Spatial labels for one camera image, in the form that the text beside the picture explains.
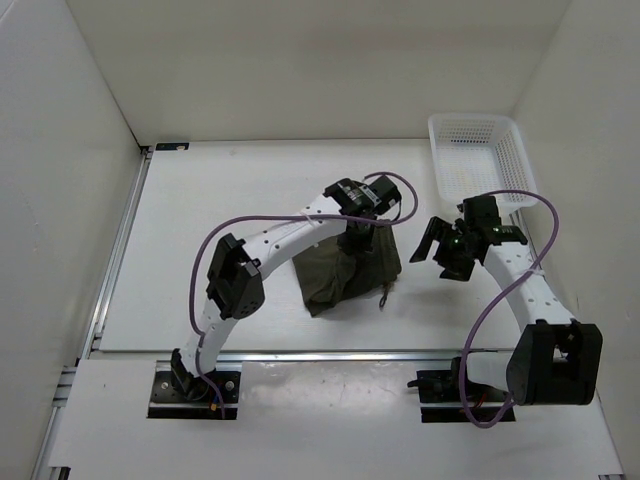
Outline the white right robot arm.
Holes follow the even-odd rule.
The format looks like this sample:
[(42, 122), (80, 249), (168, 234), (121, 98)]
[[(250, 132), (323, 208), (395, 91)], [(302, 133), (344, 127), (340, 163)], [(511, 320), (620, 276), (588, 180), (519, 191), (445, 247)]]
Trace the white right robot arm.
[(441, 278), (469, 280), (481, 265), (501, 289), (517, 321), (520, 338), (511, 352), (467, 351), (452, 364), (449, 387), (470, 400), (485, 386), (517, 405), (588, 405), (594, 398), (603, 336), (577, 317), (536, 271), (522, 231), (498, 220), (485, 225), (430, 219), (411, 257), (432, 253)]

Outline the aluminium frame rail left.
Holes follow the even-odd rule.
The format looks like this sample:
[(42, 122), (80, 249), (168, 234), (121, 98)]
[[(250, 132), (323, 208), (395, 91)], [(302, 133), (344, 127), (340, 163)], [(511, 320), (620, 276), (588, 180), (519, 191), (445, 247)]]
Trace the aluminium frame rail left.
[(116, 237), (110, 250), (107, 266), (101, 277), (98, 293), (95, 295), (94, 301), (91, 304), (89, 316), (83, 328), (84, 335), (81, 337), (79, 350), (71, 362), (71, 365), (65, 365), (58, 377), (51, 403), (51, 412), (30, 475), (31, 479), (63, 479), (68, 477), (70, 471), (68, 467), (49, 467), (47, 464), (50, 455), (50, 443), (53, 442), (54, 427), (60, 416), (60, 411), (66, 405), (79, 362), (90, 357), (93, 343), (95, 339), (101, 335), (108, 304), (115, 289), (116, 270), (121, 266), (124, 256), (124, 249), (127, 242), (125, 237), (130, 233), (133, 217), (135, 216), (134, 210), (137, 208), (154, 150), (154, 145), (146, 145), (140, 148), (140, 160), (136, 163), (135, 176), (131, 183), (124, 212), (121, 216)]

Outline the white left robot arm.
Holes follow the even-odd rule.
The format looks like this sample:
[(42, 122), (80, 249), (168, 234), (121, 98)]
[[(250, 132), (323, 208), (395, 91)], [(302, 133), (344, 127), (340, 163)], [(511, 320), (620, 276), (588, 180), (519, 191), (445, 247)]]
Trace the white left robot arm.
[(215, 227), (203, 240), (188, 287), (191, 334), (172, 352), (175, 388), (188, 400), (206, 395), (209, 375), (237, 323), (265, 302), (264, 281), (281, 265), (327, 239), (362, 250), (382, 216), (401, 201), (382, 174), (367, 184), (343, 178), (293, 215), (245, 215)]

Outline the aluminium frame rail front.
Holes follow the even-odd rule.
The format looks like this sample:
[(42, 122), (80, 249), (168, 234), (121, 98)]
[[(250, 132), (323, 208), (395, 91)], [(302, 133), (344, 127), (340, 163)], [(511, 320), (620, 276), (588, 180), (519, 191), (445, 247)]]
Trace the aluminium frame rail front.
[(459, 356), (456, 350), (338, 350), (223, 352), (219, 363), (320, 362), (320, 361), (445, 361)]

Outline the blue corner label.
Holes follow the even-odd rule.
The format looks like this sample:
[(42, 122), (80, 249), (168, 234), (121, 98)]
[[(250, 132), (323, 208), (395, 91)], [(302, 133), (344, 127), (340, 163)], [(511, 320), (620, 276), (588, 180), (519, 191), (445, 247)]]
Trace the blue corner label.
[(161, 142), (155, 145), (156, 151), (186, 151), (190, 147), (189, 142)]

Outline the white plastic perforated basket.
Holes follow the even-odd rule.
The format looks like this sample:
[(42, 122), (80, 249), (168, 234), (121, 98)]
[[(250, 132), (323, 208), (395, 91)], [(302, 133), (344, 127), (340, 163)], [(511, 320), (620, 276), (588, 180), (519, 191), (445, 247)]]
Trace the white plastic perforated basket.
[(454, 210), (468, 197), (499, 190), (508, 216), (536, 205), (534, 175), (519, 129), (507, 116), (440, 113), (428, 120), (439, 196)]

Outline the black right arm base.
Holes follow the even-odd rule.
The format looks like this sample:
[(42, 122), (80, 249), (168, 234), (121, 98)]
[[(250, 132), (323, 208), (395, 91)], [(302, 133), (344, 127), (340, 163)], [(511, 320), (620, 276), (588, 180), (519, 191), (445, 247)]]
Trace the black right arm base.
[[(418, 394), (424, 424), (468, 423), (458, 385), (460, 357), (417, 363), (407, 388)], [(507, 393), (494, 387), (466, 381), (466, 399), (474, 418), (488, 423), (500, 413)]]

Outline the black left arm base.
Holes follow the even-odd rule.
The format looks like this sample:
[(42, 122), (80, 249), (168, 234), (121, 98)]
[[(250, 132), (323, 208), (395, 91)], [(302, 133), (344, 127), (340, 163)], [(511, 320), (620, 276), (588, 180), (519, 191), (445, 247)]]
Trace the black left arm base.
[(184, 390), (169, 367), (157, 369), (150, 391), (147, 417), (175, 420), (236, 420), (241, 371), (217, 370), (207, 377), (216, 384), (222, 397), (201, 378), (196, 379)]

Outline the olive green shorts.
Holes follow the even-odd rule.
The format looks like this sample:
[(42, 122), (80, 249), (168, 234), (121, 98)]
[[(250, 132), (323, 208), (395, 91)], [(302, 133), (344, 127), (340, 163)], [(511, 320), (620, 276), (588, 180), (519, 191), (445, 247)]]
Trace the olive green shorts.
[(338, 236), (327, 238), (293, 258), (308, 313), (317, 317), (339, 303), (380, 291), (383, 307), (402, 272), (393, 228), (374, 226), (371, 243), (348, 254)]

